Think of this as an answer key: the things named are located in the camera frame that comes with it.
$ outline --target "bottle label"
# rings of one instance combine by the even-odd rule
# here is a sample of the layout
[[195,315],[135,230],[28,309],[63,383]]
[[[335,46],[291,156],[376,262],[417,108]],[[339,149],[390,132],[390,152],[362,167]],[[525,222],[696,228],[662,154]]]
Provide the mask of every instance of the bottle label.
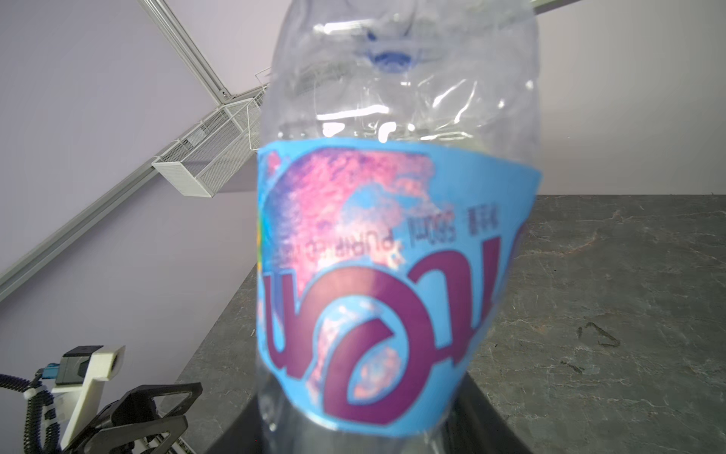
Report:
[[258,350],[287,398],[343,431],[405,437],[439,423],[492,323],[539,180],[420,143],[261,150]]

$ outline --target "metal rail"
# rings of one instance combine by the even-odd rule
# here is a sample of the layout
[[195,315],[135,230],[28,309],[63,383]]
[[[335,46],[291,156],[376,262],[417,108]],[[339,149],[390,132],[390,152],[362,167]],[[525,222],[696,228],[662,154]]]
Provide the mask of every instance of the metal rail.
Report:
[[[189,66],[189,69],[202,82],[211,96],[219,105],[229,104],[236,100],[254,97],[262,91],[258,86],[245,93],[233,97],[224,88],[219,77],[214,73],[209,63],[195,46],[192,39],[184,31],[179,21],[174,17],[164,0],[138,0],[149,13],[164,35],[167,37],[179,56]],[[564,7],[578,0],[532,0],[536,14]],[[93,202],[78,216],[71,219],[66,225],[49,236],[43,243],[37,245],[32,251],[18,260],[10,268],[0,274],[0,301],[20,287],[26,280],[40,271],[48,262],[63,252],[74,241],[80,238],[88,229],[93,227],[114,208],[129,198],[141,186],[145,185],[158,172],[151,167],[154,158],[149,159],[143,166],[126,177],[113,189],[106,192],[100,199]]]
[[202,52],[194,44],[179,20],[171,11],[164,0],[138,0],[142,8],[156,23],[171,46],[176,50],[181,59],[187,64],[199,82],[212,95],[218,105],[227,104],[232,101],[229,90],[216,75],[212,67],[202,55]]
[[148,160],[134,173],[126,177],[100,199],[93,202],[78,216],[37,245],[23,258],[15,262],[0,275],[0,301],[20,287],[26,280],[36,274],[48,262],[63,252],[74,241],[109,214],[121,202],[129,198],[141,186],[145,185],[158,172],[151,167],[154,159]]

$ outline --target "white metal basket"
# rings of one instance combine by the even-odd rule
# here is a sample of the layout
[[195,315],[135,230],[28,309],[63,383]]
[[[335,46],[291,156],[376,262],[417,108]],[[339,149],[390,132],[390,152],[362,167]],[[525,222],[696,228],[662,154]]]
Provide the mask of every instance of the white metal basket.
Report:
[[153,166],[192,197],[213,197],[260,148],[263,92],[224,105],[174,141]]

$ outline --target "lavender wall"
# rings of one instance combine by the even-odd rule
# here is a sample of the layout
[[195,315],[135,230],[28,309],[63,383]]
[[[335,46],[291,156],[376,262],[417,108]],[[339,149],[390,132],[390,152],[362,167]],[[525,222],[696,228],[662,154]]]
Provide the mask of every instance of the lavender wall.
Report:
[[[3,0],[0,61],[0,269],[214,107],[134,0]],[[212,199],[161,177],[132,195],[0,301],[0,373],[125,344],[105,402],[173,383],[256,261],[254,182],[250,163]],[[0,408],[21,452],[25,400]]]
[[726,2],[540,15],[545,194],[726,193]]
[[215,107],[133,0],[3,0],[0,62],[0,271]]
[[225,87],[233,94],[259,85],[270,66],[290,0],[166,0]]

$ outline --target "clear plastic bottle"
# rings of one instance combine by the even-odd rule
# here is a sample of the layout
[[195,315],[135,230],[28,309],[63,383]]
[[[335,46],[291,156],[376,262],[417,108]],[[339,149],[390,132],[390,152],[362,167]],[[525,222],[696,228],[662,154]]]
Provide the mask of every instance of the clear plastic bottle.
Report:
[[[539,174],[526,166],[539,148],[538,71],[537,24],[529,0],[293,0],[272,64],[272,82],[262,109],[262,141],[267,146],[259,153],[258,395],[266,441],[273,453],[444,452],[440,423],[446,418],[457,380],[491,323],[504,286],[508,253],[520,231],[516,227],[529,215],[539,184]],[[326,155],[322,167],[308,159],[294,173],[285,169],[305,155],[287,150],[295,143],[314,143],[318,148],[330,144],[340,153]],[[371,150],[350,151],[365,144]],[[405,157],[391,160],[379,150]],[[434,160],[455,162],[430,162],[417,154],[419,150]],[[480,154],[478,160],[467,156],[472,152]],[[518,164],[507,167],[502,160]],[[461,181],[456,178],[456,165],[461,167]],[[415,169],[411,172],[416,176],[401,170],[408,167]],[[469,174],[472,167],[481,167],[482,179],[507,181],[479,187],[477,171]],[[285,172],[294,175],[285,176]],[[432,181],[441,175],[454,178],[436,186]],[[313,187],[315,180],[319,188],[314,192],[290,189]],[[357,186],[349,189],[349,184]],[[367,189],[361,192],[360,187]],[[434,189],[437,194],[450,194],[432,196],[429,192]],[[472,191],[483,194],[481,203],[470,203],[470,194],[459,196]],[[397,203],[417,201],[391,211],[390,194]],[[340,211],[350,197],[357,198],[357,220],[349,221],[354,215],[348,205],[345,216],[329,214]],[[359,230],[349,234],[351,225]],[[465,244],[464,237],[470,243]],[[474,240],[487,238],[499,240],[472,246]],[[372,353],[362,357],[354,371],[380,377],[386,375],[381,370],[393,368],[392,378],[383,379],[385,386],[366,394],[362,378],[357,384],[344,382],[350,400],[358,391],[363,396],[352,402],[356,405],[375,403],[395,389],[397,381],[404,380],[406,367],[416,361],[413,344],[427,341],[414,339],[409,327],[396,319],[400,313],[394,310],[391,315],[390,310],[376,306],[386,304],[374,296],[367,302],[339,304],[334,309],[343,315],[332,314],[333,309],[317,312],[314,320],[305,322],[310,325],[308,337],[288,333],[289,325],[309,317],[303,315],[301,305],[315,293],[312,284],[323,285],[321,276],[326,271],[356,265],[405,280],[435,325],[440,317],[432,307],[453,307],[456,295],[449,287],[448,298],[441,298],[436,288],[443,288],[444,281],[430,279],[425,291],[416,288],[423,285],[425,275],[412,277],[423,263],[411,267],[421,257],[412,254],[424,247],[422,243],[427,254],[456,246],[470,261],[478,260],[477,251],[484,255],[496,251],[496,257],[501,256],[494,262],[486,256],[483,264],[472,262],[474,282],[459,282],[472,288],[473,296],[462,298],[474,301],[471,314],[459,322],[463,328],[457,330],[453,309],[444,317],[451,319],[446,320],[450,328],[433,328],[436,345],[428,353],[450,349],[437,358],[451,365],[443,375],[443,382],[450,385],[442,387],[436,399],[421,391],[423,397],[394,422],[362,416],[348,424],[340,416],[343,410],[328,418],[322,407],[325,381],[331,374],[326,368],[332,367],[331,352],[342,348],[351,327],[365,321],[373,330],[371,319],[379,317],[393,333],[391,339],[404,338],[402,343],[394,339],[371,348]],[[476,276],[487,265],[494,274],[485,269],[482,285]],[[294,277],[285,280],[286,270],[292,270]],[[338,275],[333,282],[350,288],[368,276]],[[446,275],[447,284],[452,279]],[[289,307],[281,300],[288,294]],[[463,331],[468,337],[457,340],[457,333]],[[311,342],[313,352],[308,347],[297,350],[293,342],[299,339],[303,344]],[[459,350],[455,352],[447,342],[458,342]],[[280,352],[290,354],[286,357]],[[312,355],[310,364],[293,365],[293,354],[306,359]],[[437,379],[435,375],[428,376],[424,390]],[[289,381],[290,376],[299,384]],[[301,404],[303,394],[305,403]],[[378,410],[385,408],[380,404]],[[409,413],[416,412],[428,416],[411,418]],[[395,424],[402,420],[408,422]]]

